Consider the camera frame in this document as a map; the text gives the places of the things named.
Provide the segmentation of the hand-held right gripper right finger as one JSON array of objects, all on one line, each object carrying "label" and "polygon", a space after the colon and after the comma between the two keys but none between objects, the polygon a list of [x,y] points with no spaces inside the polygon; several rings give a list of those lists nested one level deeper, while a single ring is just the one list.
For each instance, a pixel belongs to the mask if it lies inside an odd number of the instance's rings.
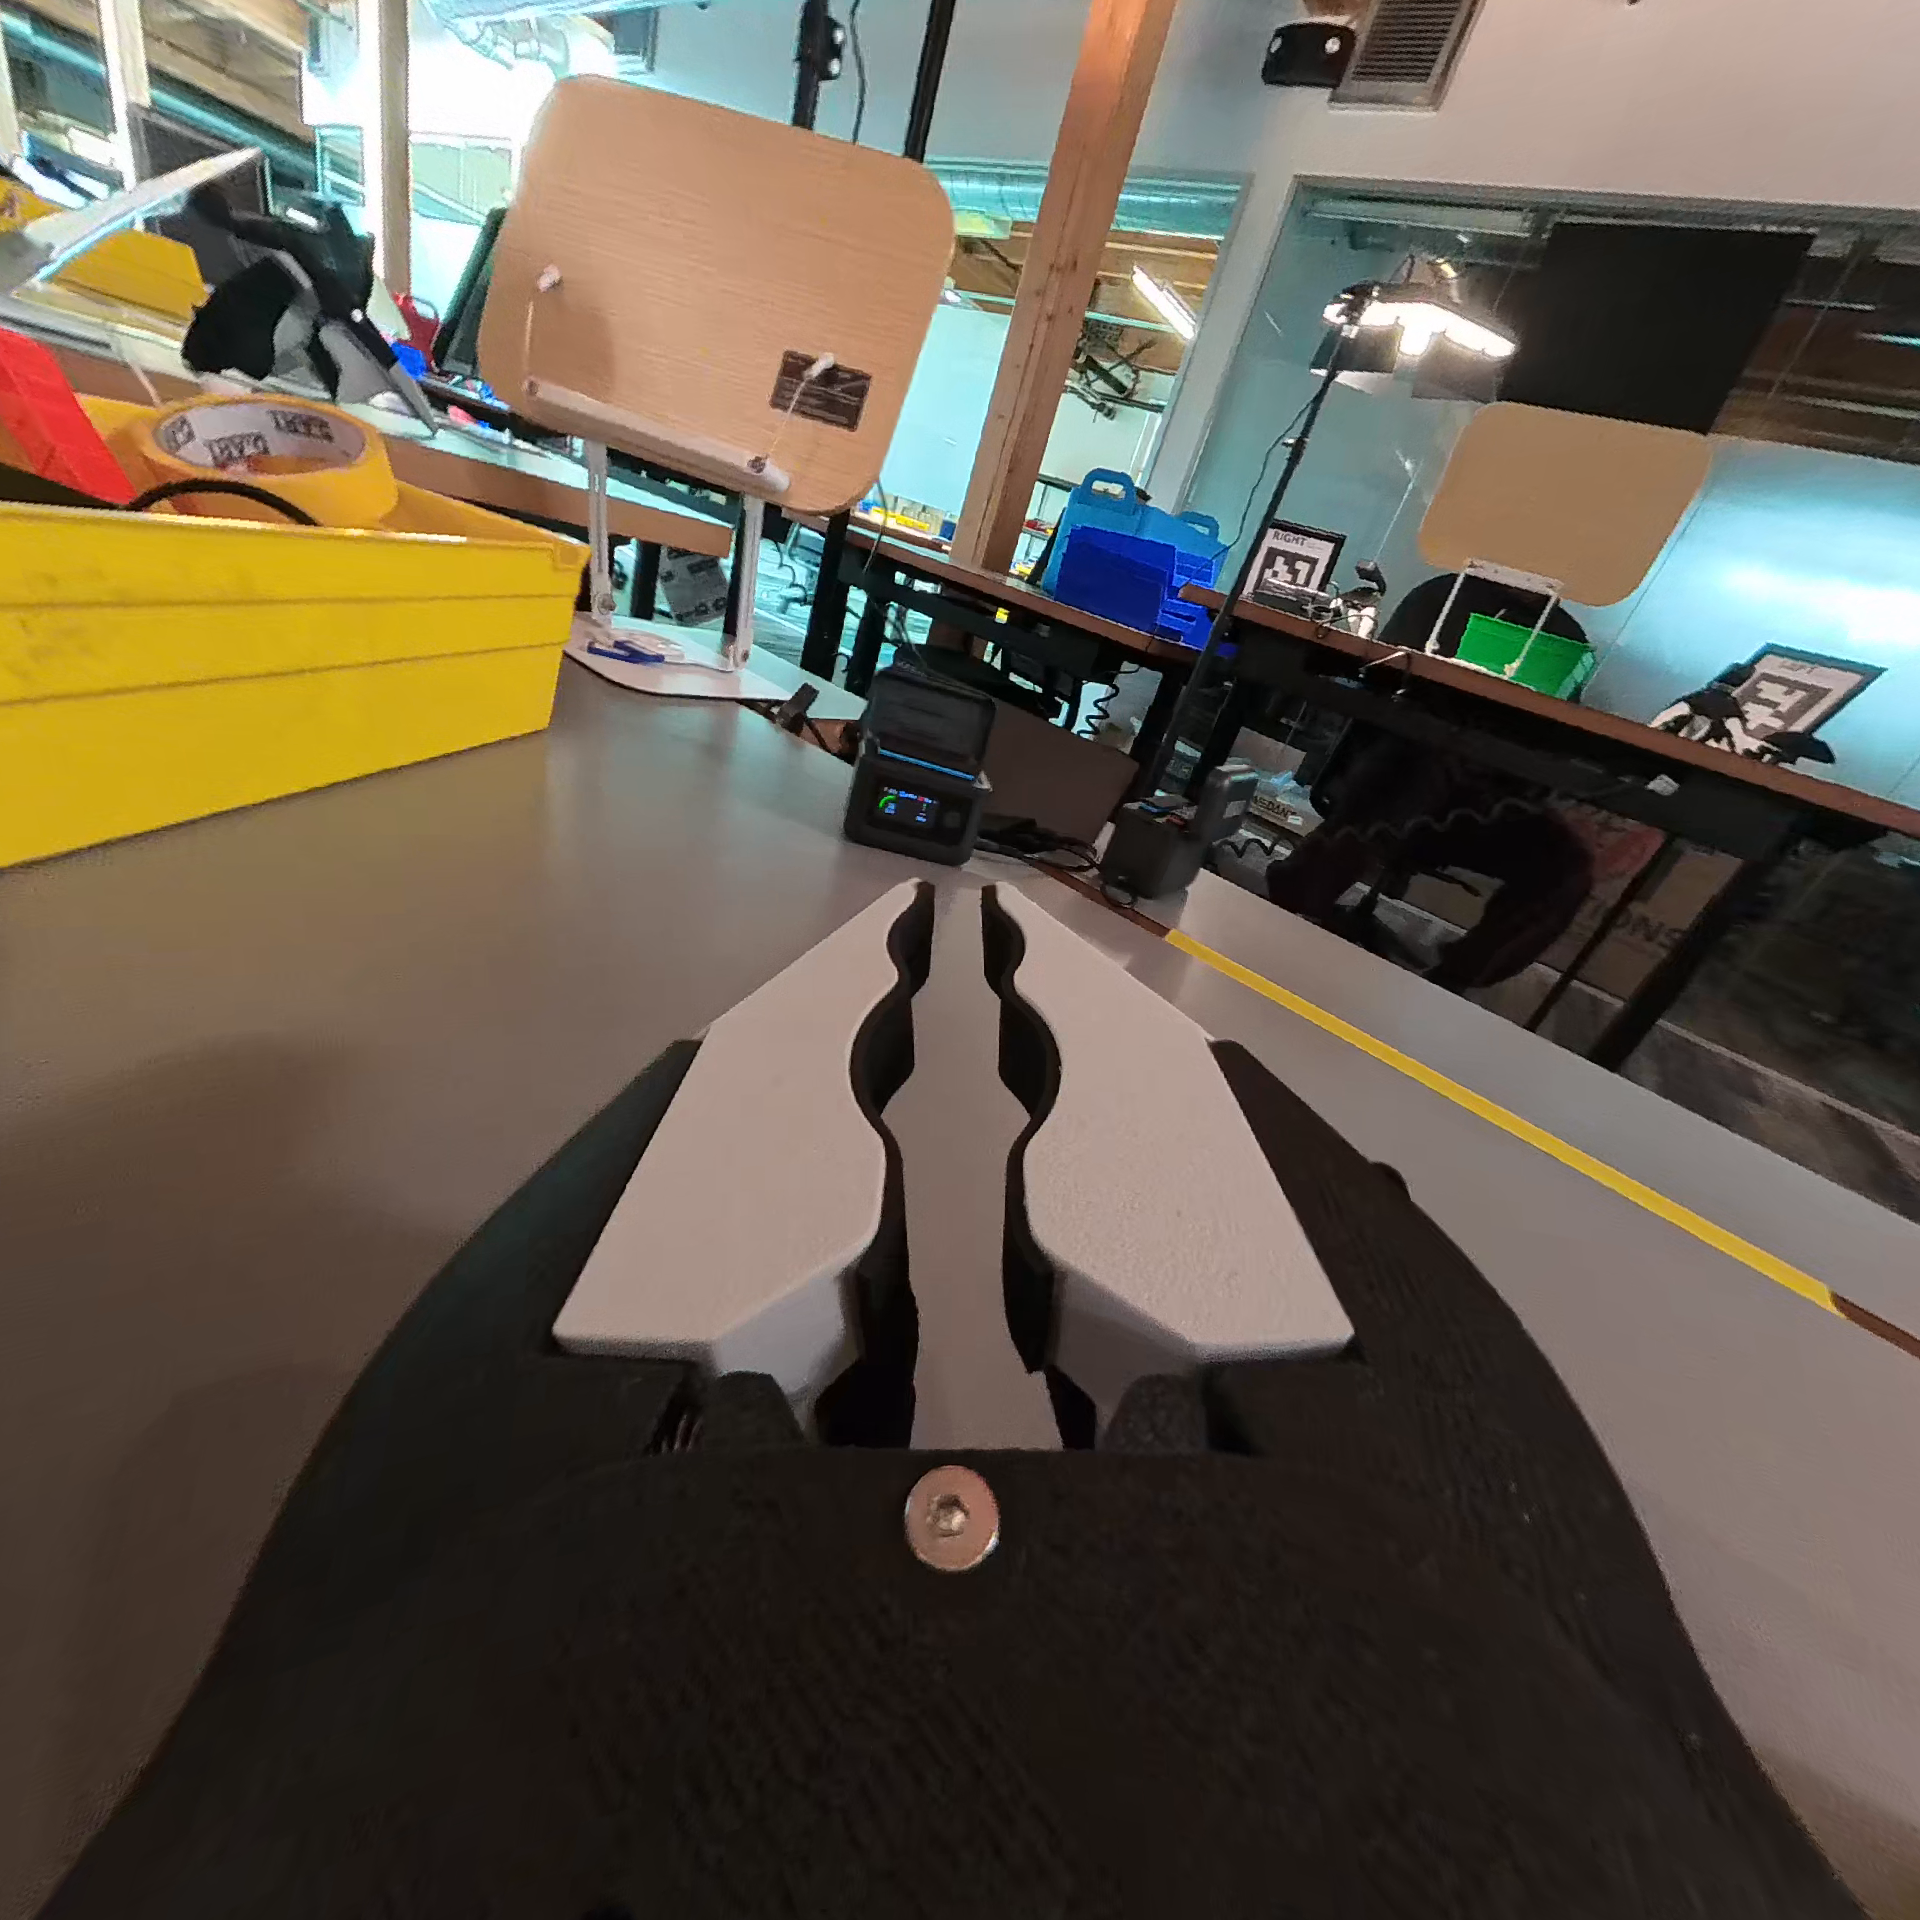
[{"label": "hand-held right gripper right finger", "polygon": [[1352,1320],[1210,1032],[1032,896],[980,896],[1005,1163],[1002,1295],[1054,1412],[1149,1376],[1322,1360]]}]

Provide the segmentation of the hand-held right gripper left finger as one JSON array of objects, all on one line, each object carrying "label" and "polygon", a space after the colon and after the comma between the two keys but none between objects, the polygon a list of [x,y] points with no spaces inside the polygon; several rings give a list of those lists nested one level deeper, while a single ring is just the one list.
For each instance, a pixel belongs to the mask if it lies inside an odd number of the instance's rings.
[{"label": "hand-held right gripper left finger", "polygon": [[551,1328],[565,1354],[768,1376],[803,1415],[858,1365],[859,1295],[904,1259],[884,1107],[932,903],[901,882],[707,1026]]}]

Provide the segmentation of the yellow plastic bin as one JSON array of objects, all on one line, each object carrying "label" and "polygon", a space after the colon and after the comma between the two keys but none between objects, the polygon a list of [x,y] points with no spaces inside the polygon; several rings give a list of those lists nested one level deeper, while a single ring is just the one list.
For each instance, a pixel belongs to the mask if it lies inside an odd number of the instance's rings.
[{"label": "yellow plastic bin", "polygon": [[544,731],[586,549],[403,500],[413,533],[6,502],[5,866]]}]

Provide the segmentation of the yellow tape roll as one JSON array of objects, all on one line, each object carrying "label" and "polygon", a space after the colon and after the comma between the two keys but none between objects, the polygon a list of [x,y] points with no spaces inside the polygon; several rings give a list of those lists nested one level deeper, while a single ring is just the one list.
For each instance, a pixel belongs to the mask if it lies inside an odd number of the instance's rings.
[{"label": "yellow tape roll", "polygon": [[[83,407],[138,494],[168,477],[226,475],[292,499],[331,530],[375,530],[399,511],[383,439],[323,402],[200,396],[165,407],[84,398]],[[219,499],[158,511],[288,524]]]}]

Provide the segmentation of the spare hand-held gripper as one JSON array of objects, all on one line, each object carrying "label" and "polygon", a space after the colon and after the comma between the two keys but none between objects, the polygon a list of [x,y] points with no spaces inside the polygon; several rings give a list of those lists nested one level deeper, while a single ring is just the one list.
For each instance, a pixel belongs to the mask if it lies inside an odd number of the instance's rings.
[{"label": "spare hand-held gripper", "polygon": [[1384,599],[1384,575],[1373,559],[1358,559],[1350,578],[1340,582],[1334,575],[1344,542],[1344,534],[1286,519],[1269,520],[1240,597],[1318,627],[1372,638]]},{"label": "spare hand-held gripper", "polygon": [[1835,765],[1819,731],[1880,675],[1871,662],[1770,645],[1661,708],[1648,727],[1755,764]]},{"label": "spare hand-held gripper", "polygon": [[194,187],[184,210],[252,258],[215,283],[183,335],[200,375],[237,375],[286,389],[292,379],[340,404],[388,402],[437,430],[413,373],[375,324],[375,244],[335,204],[268,214],[236,208],[218,183]]}]

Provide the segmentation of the yellow tape line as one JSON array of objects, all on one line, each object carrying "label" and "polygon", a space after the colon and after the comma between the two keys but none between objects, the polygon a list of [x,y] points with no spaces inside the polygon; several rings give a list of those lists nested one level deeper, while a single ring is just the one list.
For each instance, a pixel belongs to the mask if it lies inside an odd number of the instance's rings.
[{"label": "yellow tape line", "polygon": [[1474,1115],[1478,1122],[1526,1146],[1531,1152],[1542,1154],[1560,1168],[1573,1170],[1576,1178],[1614,1194],[1630,1206],[1660,1219],[1664,1226],[1712,1248],[1716,1254],[1727,1256],[1734,1263],[1758,1272],[1774,1286],[1790,1291],[1794,1298],[1805,1300],[1808,1304],[1828,1311],[1856,1328],[1864,1328],[1864,1311],[1861,1308],[1842,1298],[1828,1282],[1816,1279],[1798,1263],[1792,1263],[1786,1256],[1758,1246],[1755,1242],[1727,1227],[1722,1227],[1719,1222],[1704,1219],[1695,1210],[1653,1188],[1643,1179],[1598,1158],[1592,1152],[1573,1146],[1560,1135],[1550,1134],[1542,1125],[1509,1110],[1488,1095],[1480,1095],[1459,1083],[1453,1077],[1416,1061],[1404,1047],[1380,1040],[1360,1024],[1331,1012],[1331,1008],[1311,1002],[1310,997],[1299,994],[1296,989],[1282,987],[1275,979],[1231,959],[1228,952],[1214,948],[1211,943],[1203,943],[1178,927],[1165,930],[1160,940],[1165,946],[1171,946],[1178,952],[1183,952],[1195,965],[1228,979],[1230,982],[1253,992],[1255,997],[1262,997],[1264,1002],[1275,1004],[1288,1015],[1304,1020],[1323,1036],[1342,1042],[1349,1050],[1356,1050],[1358,1053],[1366,1055],[1380,1067],[1396,1071],[1413,1085],[1430,1093],[1434,1096],[1444,1100],[1448,1107]]}]

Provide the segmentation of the black battery charger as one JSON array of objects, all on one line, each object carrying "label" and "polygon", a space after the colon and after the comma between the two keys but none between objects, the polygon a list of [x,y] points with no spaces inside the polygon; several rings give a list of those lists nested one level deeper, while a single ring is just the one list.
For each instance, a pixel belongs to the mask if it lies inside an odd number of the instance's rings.
[{"label": "black battery charger", "polygon": [[1230,759],[1203,782],[1198,799],[1123,805],[1095,866],[1101,891],[1127,906],[1182,893],[1214,847],[1245,827],[1259,780],[1250,762]]}]

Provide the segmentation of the black office chair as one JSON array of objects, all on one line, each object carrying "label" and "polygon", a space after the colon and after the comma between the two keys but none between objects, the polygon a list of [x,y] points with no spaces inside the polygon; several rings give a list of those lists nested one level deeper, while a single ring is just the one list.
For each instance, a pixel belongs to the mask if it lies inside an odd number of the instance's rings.
[{"label": "black office chair", "polygon": [[1452,992],[1523,973],[1592,890],[1592,853],[1542,788],[1358,717],[1311,782],[1311,805],[1318,824],[1264,870],[1269,900],[1288,915],[1327,926],[1372,878],[1462,870],[1495,884],[1426,972]]}]

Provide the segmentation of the black power box with display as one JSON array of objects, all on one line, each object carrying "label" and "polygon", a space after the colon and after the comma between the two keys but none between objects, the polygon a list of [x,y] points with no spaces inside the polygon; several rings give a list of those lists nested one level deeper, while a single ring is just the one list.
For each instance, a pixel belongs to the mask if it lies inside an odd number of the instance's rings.
[{"label": "black power box with display", "polygon": [[987,693],[915,666],[883,668],[859,716],[843,837],[966,864],[992,797],[986,762],[995,722]]}]

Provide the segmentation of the small green plastic bin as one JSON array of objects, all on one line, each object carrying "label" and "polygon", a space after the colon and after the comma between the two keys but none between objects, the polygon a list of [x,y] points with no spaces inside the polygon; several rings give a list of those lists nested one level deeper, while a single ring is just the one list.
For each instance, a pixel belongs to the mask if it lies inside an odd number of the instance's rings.
[{"label": "small green plastic bin", "polygon": [[1583,638],[1486,612],[1467,618],[1453,660],[1556,702],[1576,699],[1600,666]]}]

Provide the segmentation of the blue plastic crate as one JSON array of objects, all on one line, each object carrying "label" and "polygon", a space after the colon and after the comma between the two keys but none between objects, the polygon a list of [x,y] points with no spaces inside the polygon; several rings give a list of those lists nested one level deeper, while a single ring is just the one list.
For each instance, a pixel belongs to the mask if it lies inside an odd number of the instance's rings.
[{"label": "blue plastic crate", "polygon": [[1037,580],[1063,606],[1198,653],[1210,611],[1183,590],[1214,588],[1228,554],[1210,514],[1158,510],[1125,471],[1090,469],[1068,494]]}]

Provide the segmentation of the wooden board stand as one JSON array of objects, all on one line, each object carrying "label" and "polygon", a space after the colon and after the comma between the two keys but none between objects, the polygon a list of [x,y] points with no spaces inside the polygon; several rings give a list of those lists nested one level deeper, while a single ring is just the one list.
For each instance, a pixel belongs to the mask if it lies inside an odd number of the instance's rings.
[{"label": "wooden board stand", "polygon": [[154,212],[183,205],[191,192],[250,168],[259,159],[262,159],[259,146],[219,150],[84,208],[56,208],[3,231],[3,296],[50,278],[104,237]]},{"label": "wooden board stand", "polygon": [[1559,606],[1612,608],[1643,588],[1712,471],[1710,434],[1499,399],[1466,423],[1416,546],[1446,599],[1429,630],[1380,642],[1438,655],[1467,580]]},{"label": "wooden board stand", "polygon": [[[831,516],[877,485],[950,256],[954,208],[917,159],[620,80],[551,87],[478,365],[583,451],[590,608],[567,658],[651,698],[786,698],[749,668],[764,510]],[[615,612],[611,452],[739,500],[718,642]]]}]

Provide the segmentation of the studio light on stand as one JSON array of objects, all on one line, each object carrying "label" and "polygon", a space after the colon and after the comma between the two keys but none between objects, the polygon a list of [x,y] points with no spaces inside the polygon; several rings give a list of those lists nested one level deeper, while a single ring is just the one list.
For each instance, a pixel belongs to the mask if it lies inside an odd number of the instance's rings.
[{"label": "studio light on stand", "polygon": [[1238,558],[1231,580],[1221,592],[1218,606],[1206,627],[1204,642],[1190,666],[1188,678],[1160,724],[1151,746],[1151,755],[1131,788],[1134,799],[1151,799],[1164,788],[1172,750],[1195,717],[1210,682],[1218,678],[1224,668],[1224,651],[1231,634],[1231,618],[1238,602],[1245,597],[1253,575],[1258,573],[1258,551],[1264,540],[1264,528],[1279,514],[1279,506],[1304,461],[1304,447],[1323,413],[1327,398],[1344,373],[1360,362],[1360,348],[1373,338],[1387,338],[1394,348],[1394,359],[1419,357],[1438,340],[1498,364],[1515,349],[1515,335],[1509,327],[1483,323],[1469,314],[1448,291],[1448,283],[1434,271],[1419,271],[1416,263],[1408,263],[1399,278],[1356,282],[1344,287],[1323,315],[1327,362],[1317,375],[1308,404],[1301,411],[1286,439],[1278,444],[1286,447],[1284,467],[1274,486],[1264,495],[1255,495],[1259,514],[1250,519],[1253,542]]}]

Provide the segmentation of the wooden pillar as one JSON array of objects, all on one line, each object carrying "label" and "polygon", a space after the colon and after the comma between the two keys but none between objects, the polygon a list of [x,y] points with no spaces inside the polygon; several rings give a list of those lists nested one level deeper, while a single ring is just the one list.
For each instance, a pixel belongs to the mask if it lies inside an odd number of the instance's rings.
[{"label": "wooden pillar", "polygon": [[950,542],[966,567],[1004,573],[1015,559],[1174,14],[1174,3],[1088,10]]}]

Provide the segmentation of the red plastic box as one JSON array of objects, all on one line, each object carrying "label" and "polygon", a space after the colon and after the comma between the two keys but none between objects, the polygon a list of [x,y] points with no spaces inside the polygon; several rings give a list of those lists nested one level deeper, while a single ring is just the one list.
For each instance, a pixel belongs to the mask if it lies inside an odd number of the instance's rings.
[{"label": "red plastic box", "polygon": [[53,499],[123,510],[138,491],[48,348],[3,330],[3,461]]}]

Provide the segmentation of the black wall panel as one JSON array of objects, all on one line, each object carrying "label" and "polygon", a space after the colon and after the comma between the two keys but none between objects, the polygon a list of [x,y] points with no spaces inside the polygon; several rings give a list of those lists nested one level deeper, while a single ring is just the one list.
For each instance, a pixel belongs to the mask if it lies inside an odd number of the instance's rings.
[{"label": "black wall panel", "polygon": [[1498,396],[1704,437],[1811,246],[1796,228],[1559,222]]}]

